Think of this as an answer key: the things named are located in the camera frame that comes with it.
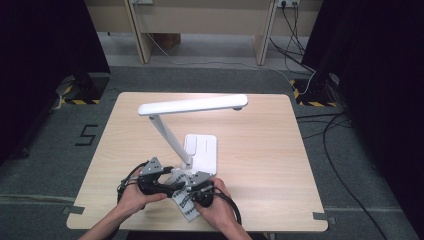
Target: light wood tabletop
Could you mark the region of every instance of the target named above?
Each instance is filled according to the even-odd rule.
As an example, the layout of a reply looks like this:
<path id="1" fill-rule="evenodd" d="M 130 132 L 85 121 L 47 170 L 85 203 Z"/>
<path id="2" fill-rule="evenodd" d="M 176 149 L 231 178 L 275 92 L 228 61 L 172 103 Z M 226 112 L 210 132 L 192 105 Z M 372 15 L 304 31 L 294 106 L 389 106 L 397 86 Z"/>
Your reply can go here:
<path id="1" fill-rule="evenodd" d="M 138 115 L 141 104 L 221 95 L 228 94 L 120 94 L 74 204 L 84 212 L 71 213 L 68 227 L 89 229 L 96 224 L 116 205 L 120 181 L 153 156 L 163 166 L 181 167 L 182 161 L 149 118 Z M 171 114 L 162 119 L 181 143 L 189 133 L 217 137 L 216 176 L 224 180 L 247 231 L 325 231 L 327 221 L 313 216 L 324 210 L 289 98 L 247 96 L 249 103 L 241 111 Z M 121 229 L 213 231 L 201 216 L 188 223 L 171 199 L 147 205 Z"/>

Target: gray carpet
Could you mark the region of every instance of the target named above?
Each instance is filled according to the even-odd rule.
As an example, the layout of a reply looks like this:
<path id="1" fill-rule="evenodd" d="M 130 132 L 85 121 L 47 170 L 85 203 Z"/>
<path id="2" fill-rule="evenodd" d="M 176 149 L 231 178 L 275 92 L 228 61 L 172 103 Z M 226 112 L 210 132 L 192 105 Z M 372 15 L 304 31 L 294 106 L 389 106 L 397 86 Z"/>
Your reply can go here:
<path id="1" fill-rule="evenodd" d="M 282 75 L 266 70 L 112 67 L 109 84 L 98 105 L 63 105 L 50 114 L 29 146 L 26 159 L 0 167 L 0 239 L 75 239 L 84 231 L 66 227 L 66 207 L 72 206 L 120 92 L 219 92 L 287 94 L 296 116 L 339 113 L 342 107 L 298 106 Z M 287 73 L 289 78 L 300 77 Z M 332 117 L 299 119 L 303 137 L 322 133 Z M 388 239 L 418 239 L 378 174 L 360 137 L 343 115 L 326 134 L 326 146 L 339 175 L 369 210 Z M 97 127 L 87 128 L 87 124 Z M 337 179 L 326 157 L 323 136 L 304 144 L 329 218 L 323 233 L 278 233 L 277 239 L 382 239 L 358 203 Z M 121 231 L 115 239 L 125 239 Z"/>

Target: white lamp base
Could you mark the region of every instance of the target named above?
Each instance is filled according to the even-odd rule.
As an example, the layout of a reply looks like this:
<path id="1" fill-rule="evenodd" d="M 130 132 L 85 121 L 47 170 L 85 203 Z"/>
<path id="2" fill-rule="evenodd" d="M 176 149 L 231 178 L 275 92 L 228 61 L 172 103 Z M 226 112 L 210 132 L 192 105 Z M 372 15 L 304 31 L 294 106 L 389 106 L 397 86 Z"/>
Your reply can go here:
<path id="1" fill-rule="evenodd" d="M 216 174 L 217 139 L 213 135 L 188 134 L 184 150 L 192 157 L 191 165 L 183 163 L 182 170 L 194 174 L 198 171 Z"/>

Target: desk lamp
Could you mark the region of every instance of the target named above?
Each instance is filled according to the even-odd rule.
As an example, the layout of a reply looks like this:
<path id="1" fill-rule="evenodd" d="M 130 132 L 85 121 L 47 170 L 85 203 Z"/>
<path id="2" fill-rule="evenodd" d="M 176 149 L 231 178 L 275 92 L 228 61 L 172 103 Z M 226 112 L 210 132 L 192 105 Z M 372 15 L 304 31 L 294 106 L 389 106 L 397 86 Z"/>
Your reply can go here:
<path id="1" fill-rule="evenodd" d="M 217 165 L 217 138 L 213 135 L 188 134 L 185 137 L 183 148 L 161 119 L 160 115 L 228 108 L 241 110 L 247 103 L 248 99 L 246 95 L 236 94 L 193 100 L 147 103 L 138 108 L 138 114 L 140 116 L 149 116 L 153 125 L 183 161 L 183 171 L 192 174 L 201 171 L 215 175 Z"/>

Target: wall socket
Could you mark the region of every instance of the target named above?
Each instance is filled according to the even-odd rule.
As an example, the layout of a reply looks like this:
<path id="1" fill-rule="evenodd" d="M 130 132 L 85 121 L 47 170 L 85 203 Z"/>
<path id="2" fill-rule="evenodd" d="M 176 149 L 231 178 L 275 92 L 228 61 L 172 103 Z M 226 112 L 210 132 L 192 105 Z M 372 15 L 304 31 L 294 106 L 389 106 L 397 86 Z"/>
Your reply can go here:
<path id="1" fill-rule="evenodd" d="M 286 8 L 293 8 L 294 4 L 297 4 L 299 6 L 300 0 L 278 0 L 277 7 L 281 7 L 281 3 L 283 1 L 286 1 Z"/>

